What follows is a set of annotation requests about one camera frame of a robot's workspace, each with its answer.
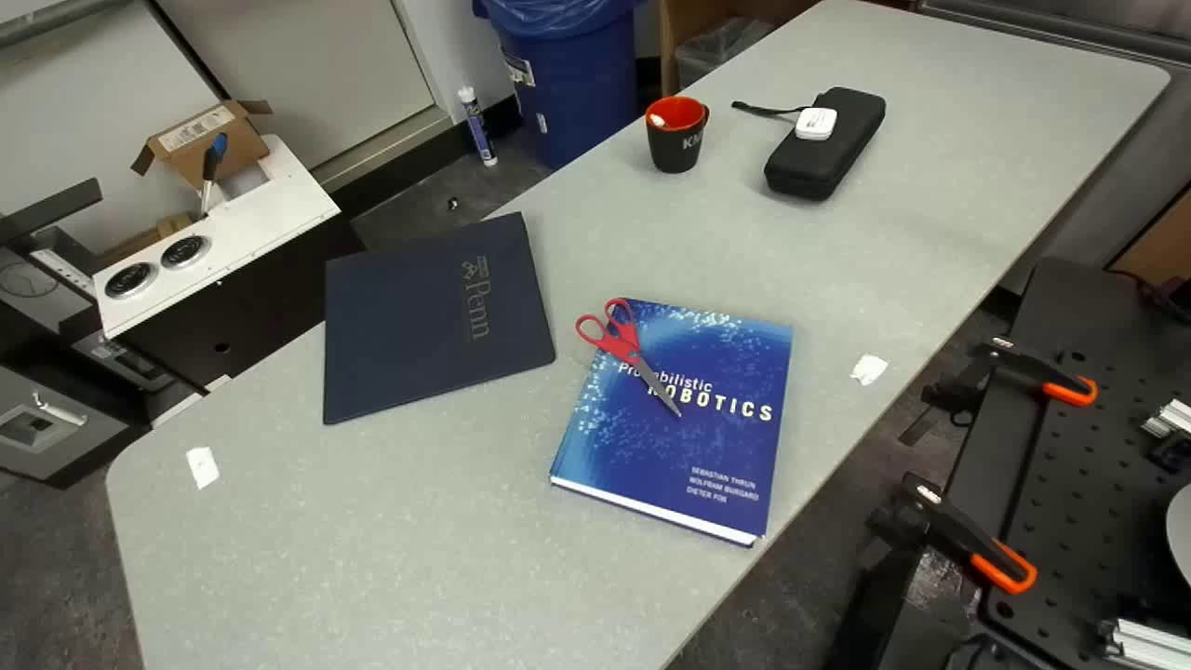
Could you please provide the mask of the black orange clamp near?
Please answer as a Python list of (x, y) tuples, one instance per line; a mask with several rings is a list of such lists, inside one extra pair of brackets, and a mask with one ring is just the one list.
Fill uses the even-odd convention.
[(957, 510), (933, 484), (910, 473), (889, 498), (869, 517), (869, 525), (910, 549), (933, 549), (957, 561), (973, 581), (997, 587), (1002, 595), (1024, 595), (1040, 585), (1040, 568), (1018, 549), (979, 529)]

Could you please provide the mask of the black orange clamp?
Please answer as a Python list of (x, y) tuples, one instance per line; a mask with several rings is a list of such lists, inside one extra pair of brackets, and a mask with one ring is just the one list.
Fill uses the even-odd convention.
[(1018, 549), (979, 529), (957, 510), (933, 484), (910, 473), (889, 498), (869, 517), (869, 525), (910, 549), (933, 549), (957, 561), (973, 581), (997, 587), (1002, 595), (1024, 595), (1040, 585), (1040, 568)]
[(1049, 403), (1092, 409), (1103, 394), (1103, 388), (1092, 375), (1080, 375), (1057, 360), (1047, 360), (1044, 355), (1018, 345), (1011, 340), (979, 342), (974, 355), (994, 370), (1018, 373)]

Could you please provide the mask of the blue trash bin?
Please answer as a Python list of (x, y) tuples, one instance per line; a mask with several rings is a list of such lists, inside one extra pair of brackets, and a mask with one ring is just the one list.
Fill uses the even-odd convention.
[(637, 120), (633, 10), (637, 0), (474, 0), (539, 164), (564, 168)]

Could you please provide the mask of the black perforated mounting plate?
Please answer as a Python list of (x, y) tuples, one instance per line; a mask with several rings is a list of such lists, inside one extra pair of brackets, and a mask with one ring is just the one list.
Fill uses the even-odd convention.
[(1164, 510), (1188, 471), (1144, 431), (1191, 394), (1191, 328), (1119, 276), (1044, 261), (1008, 340), (1097, 384), (1085, 409), (1002, 375), (953, 473), (953, 498), (1040, 568), (1024, 595), (990, 594), (984, 625), (1035, 663), (1119, 670), (1112, 620), (1188, 623)]

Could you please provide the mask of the dark navy binder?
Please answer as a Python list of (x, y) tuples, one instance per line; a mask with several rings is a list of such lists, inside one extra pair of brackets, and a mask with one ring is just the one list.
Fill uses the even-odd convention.
[(554, 360), (523, 211), (324, 272), (324, 420), (344, 425)]

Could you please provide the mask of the small white box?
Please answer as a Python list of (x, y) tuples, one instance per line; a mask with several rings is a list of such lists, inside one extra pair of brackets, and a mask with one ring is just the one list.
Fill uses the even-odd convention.
[(806, 107), (798, 115), (798, 136), (806, 142), (825, 142), (834, 136), (834, 128), (839, 128), (839, 112), (834, 107)]

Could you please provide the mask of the open cardboard box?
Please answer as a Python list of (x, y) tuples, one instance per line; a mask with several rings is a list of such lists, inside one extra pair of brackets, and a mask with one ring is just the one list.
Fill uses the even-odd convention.
[(136, 157), (132, 173), (144, 175), (153, 164), (162, 164), (191, 189), (230, 180), (268, 157), (268, 147), (258, 132), (258, 115), (268, 112), (268, 102), (219, 102), (153, 136)]

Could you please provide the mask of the black mug red interior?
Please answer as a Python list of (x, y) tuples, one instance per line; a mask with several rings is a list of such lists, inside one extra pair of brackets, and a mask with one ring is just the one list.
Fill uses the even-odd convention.
[(713, 107), (698, 97), (658, 97), (649, 106), (649, 149), (658, 173), (688, 173), (700, 161)]

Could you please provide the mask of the black zippered case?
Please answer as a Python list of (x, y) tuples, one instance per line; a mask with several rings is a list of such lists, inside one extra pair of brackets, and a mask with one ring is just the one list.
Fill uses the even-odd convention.
[(822, 142), (791, 132), (763, 164), (763, 180), (773, 193), (801, 202), (825, 202), (856, 157), (869, 149), (885, 120), (885, 102), (879, 95), (834, 87), (814, 97), (818, 107), (839, 115)]

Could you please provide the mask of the white tape piece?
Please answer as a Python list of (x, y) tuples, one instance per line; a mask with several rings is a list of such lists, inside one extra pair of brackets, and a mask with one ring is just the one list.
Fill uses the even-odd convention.
[(870, 388), (876, 381), (885, 375), (885, 370), (889, 370), (885, 359), (863, 355), (863, 359), (854, 367), (854, 381), (856, 381), (861, 388)]
[(185, 471), (191, 471), (198, 491), (204, 491), (219, 479), (219, 463), (208, 446), (191, 446)]

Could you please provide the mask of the white side table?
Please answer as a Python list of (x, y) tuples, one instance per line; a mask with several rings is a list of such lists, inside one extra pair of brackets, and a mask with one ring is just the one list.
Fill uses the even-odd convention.
[(309, 175), (293, 149), (265, 138), (262, 182), (214, 206), (198, 224), (170, 230), (97, 272), (64, 259), (46, 266), (97, 307), (108, 340), (162, 317), (198, 292), (235, 276), (265, 252), (339, 216), (332, 193)]

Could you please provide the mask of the white tape piece far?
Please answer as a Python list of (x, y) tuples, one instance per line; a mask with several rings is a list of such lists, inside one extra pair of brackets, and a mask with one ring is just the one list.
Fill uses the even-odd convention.
[(185, 471), (191, 471), (198, 491), (204, 491), (219, 479), (219, 463), (208, 446), (191, 446)]

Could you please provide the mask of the blue robotics textbook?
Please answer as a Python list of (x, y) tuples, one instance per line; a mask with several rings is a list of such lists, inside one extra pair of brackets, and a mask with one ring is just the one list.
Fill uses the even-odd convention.
[(628, 300), (642, 349), (683, 405), (596, 349), (552, 479), (752, 549), (767, 534), (792, 328)]

